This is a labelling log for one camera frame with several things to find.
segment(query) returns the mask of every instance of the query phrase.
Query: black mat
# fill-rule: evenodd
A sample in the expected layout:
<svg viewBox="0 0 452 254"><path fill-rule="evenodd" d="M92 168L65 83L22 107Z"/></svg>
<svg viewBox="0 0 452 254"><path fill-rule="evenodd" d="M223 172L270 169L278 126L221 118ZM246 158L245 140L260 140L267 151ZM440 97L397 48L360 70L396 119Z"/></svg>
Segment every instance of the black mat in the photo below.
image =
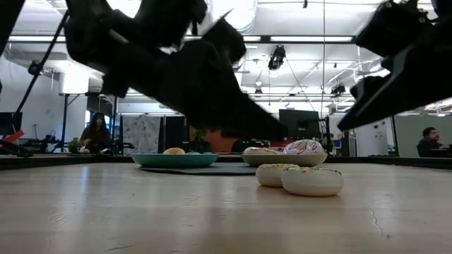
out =
<svg viewBox="0 0 452 254"><path fill-rule="evenodd" d="M141 170L164 173L164 174L186 174L197 176L253 176L256 168L245 163L214 163L210 167L200 169L162 169L141 167Z"/></svg>

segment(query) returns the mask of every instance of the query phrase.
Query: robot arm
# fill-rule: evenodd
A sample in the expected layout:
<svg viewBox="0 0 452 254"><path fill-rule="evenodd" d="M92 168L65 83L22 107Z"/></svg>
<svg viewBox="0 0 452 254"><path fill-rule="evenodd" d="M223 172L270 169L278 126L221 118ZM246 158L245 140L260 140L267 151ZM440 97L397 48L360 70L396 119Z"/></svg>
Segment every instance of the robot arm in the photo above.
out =
<svg viewBox="0 0 452 254"><path fill-rule="evenodd" d="M452 42L452 1L432 0L434 24L417 1L383 1L356 45L383 57L386 77L366 77L350 92L357 99L339 123L342 131L360 127L452 96L448 85Z"/></svg>
<svg viewBox="0 0 452 254"><path fill-rule="evenodd" d="M66 0L66 45L72 59L104 73L103 89L124 97L131 87L184 114L195 128L238 138L283 138L287 129L239 89L232 64L243 37L221 18L199 40L190 24L204 19L204 0L142 0L135 18L105 0ZM166 54L160 47L177 47Z"/></svg>

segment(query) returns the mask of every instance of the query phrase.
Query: wooden table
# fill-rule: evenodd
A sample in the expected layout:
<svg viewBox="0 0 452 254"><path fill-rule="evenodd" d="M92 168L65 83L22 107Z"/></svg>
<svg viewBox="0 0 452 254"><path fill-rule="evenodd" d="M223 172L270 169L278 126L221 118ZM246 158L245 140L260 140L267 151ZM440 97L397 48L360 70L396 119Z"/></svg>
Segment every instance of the wooden table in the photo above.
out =
<svg viewBox="0 0 452 254"><path fill-rule="evenodd" d="M0 171L0 250L19 253L450 253L452 171L330 164L332 198L253 176L134 164Z"/></svg>

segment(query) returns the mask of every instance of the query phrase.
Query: white frosted donut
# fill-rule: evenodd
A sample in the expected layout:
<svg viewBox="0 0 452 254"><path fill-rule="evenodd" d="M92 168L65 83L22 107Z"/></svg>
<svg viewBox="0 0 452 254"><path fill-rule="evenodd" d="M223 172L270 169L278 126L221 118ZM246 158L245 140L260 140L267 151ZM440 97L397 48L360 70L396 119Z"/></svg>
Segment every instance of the white frosted donut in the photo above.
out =
<svg viewBox="0 0 452 254"><path fill-rule="evenodd" d="M257 168L257 181L266 187L282 188L281 176L284 170L290 167L298 167L295 164L262 164Z"/></svg>
<svg viewBox="0 0 452 254"><path fill-rule="evenodd" d="M282 152L278 152L272 149L263 147L248 147L243 151L243 155L281 155Z"/></svg>
<svg viewBox="0 0 452 254"><path fill-rule="evenodd" d="M325 153L322 145L315 140L297 140L284 147L286 155L311 155Z"/></svg>
<svg viewBox="0 0 452 254"><path fill-rule="evenodd" d="M309 167L286 169L281 182L287 192L310 197L336 195L344 186L344 178L339 171Z"/></svg>
<svg viewBox="0 0 452 254"><path fill-rule="evenodd" d="M178 147L168 148L163 152L164 155L185 155L185 151Z"/></svg>

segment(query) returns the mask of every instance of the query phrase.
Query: dark hair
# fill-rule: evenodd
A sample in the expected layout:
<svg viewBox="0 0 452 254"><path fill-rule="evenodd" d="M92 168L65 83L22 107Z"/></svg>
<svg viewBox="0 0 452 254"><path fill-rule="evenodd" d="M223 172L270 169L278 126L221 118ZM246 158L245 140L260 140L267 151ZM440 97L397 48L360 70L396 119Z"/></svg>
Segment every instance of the dark hair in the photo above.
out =
<svg viewBox="0 0 452 254"><path fill-rule="evenodd" d="M102 125L100 126L99 131L102 131L103 133L107 132L108 129L107 124L105 123L105 115L100 112L96 112L91 118L90 125L88 126L88 128L90 129L90 133L95 133L97 128L97 119L102 119Z"/></svg>
<svg viewBox="0 0 452 254"><path fill-rule="evenodd" d="M424 136L424 138L425 138L425 137L427 137L428 135L430 135L430 132L431 132L431 131L434 131L434 130L436 130L436 129L433 128L433 127L425 128L425 129L422 131L422 136Z"/></svg>

